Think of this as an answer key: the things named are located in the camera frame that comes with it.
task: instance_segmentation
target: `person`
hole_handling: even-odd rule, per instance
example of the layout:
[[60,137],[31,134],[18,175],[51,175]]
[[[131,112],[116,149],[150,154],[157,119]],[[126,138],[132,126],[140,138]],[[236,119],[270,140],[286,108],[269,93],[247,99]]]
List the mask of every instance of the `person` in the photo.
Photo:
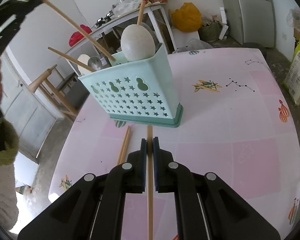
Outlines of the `person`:
[[[2,98],[1,79],[0,73],[0,99]],[[12,124],[6,120],[3,120],[0,126],[0,136],[3,136],[5,144],[5,149],[0,151],[0,225],[8,231],[17,223],[19,213],[13,165],[18,153],[19,139]]]

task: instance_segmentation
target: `white refrigerator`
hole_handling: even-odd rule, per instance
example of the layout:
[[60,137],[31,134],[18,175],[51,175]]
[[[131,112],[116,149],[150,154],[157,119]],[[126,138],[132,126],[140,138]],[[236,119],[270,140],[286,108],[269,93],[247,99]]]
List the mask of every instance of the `white refrigerator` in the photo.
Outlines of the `white refrigerator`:
[[271,0],[223,0],[230,36],[239,43],[274,47],[274,12]]

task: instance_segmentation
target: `orange plastic bag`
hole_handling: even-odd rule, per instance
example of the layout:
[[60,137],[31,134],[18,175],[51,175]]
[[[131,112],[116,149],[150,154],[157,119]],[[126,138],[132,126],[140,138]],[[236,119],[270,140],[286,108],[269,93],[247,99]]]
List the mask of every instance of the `orange plastic bag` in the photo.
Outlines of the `orange plastic bag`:
[[191,2],[185,2],[171,14],[173,25],[182,32],[195,32],[202,26],[201,13]]

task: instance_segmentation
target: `plastic basket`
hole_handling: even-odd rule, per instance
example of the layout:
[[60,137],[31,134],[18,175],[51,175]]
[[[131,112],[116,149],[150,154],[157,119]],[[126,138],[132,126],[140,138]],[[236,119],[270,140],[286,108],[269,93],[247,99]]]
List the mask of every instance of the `plastic basket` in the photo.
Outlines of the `plastic basket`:
[[183,107],[163,45],[148,59],[128,62],[122,52],[113,56],[112,67],[79,77],[110,118],[178,127]]

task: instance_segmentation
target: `table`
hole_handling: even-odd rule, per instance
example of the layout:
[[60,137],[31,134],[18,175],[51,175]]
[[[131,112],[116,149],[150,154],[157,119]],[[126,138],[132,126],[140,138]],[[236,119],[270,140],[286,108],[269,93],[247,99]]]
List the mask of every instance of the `table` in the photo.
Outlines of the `table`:
[[[171,27],[170,27],[170,23],[168,21],[166,13],[165,13],[165,11],[163,9],[163,5],[164,4],[166,4],[166,3],[159,3],[159,4],[155,3],[155,4],[147,5],[145,7],[145,10],[144,10],[143,13],[144,14],[148,14],[149,19],[150,19],[150,21],[151,21],[151,23],[152,23],[152,25],[154,27],[154,31],[155,31],[155,34],[156,34],[159,42],[162,43],[162,44],[165,44],[163,36],[162,36],[160,28],[159,28],[159,25],[158,25],[158,22],[157,22],[157,20],[156,20],[156,18],[154,16],[154,13],[153,13],[156,10],[160,10],[161,15],[163,17],[163,20],[165,22],[165,25],[167,26],[167,29],[169,31],[173,47],[176,50],[177,47],[176,47],[175,41],[173,39],[173,35],[172,35],[172,30],[171,30]],[[111,28],[113,28],[113,27],[115,27],[115,26],[117,26],[117,25],[119,25],[119,24],[121,24],[123,22],[126,22],[126,21],[128,21],[130,19],[133,19],[135,17],[138,17],[138,14],[139,14],[139,8],[137,8],[137,9],[135,9],[133,11],[130,11],[130,12],[126,13],[126,14],[123,14],[120,17],[107,22],[106,24],[103,24],[101,27],[97,28],[96,30],[94,30],[93,32],[91,32],[89,35],[92,38],[98,38],[101,33],[105,32],[106,30],[109,30],[109,29],[111,29]],[[81,41],[79,41],[78,43],[76,43],[70,50],[68,50],[66,52],[66,54],[70,56],[72,52],[74,52],[75,50],[77,50],[78,48],[80,48],[86,42],[89,42],[89,40],[86,39],[86,38],[83,38]],[[69,63],[69,65],[74,70],[74,72],[77,73],[78,76],[80,76],[81,73],[78,73],[78,71],[76,70],[76,68],[73,67],[72,63],[69,60],[67,60],[67,59],[66,59],[66,61]]]
[[[283,239],[294,224],[300,199],[300,149],[287,103],[261,52],[207,49],[168,59],[184,113],[178,128],[154,127],[160,147],[192,172],[218,174]],[[145,125],[130,125],[128,152],[138,150],[146,138]],[[63,193],[59,185],[66,175],[75,183],[86,173],[108,173],[116,164],[125,130],[126,125],[115,127],[89,96],[61,152],[49,199]],[[122,239],[146,239],[146,203],[146,193],[127,194]],[[173,194],[155,192],[154,240],[172,240],[176,234]]]

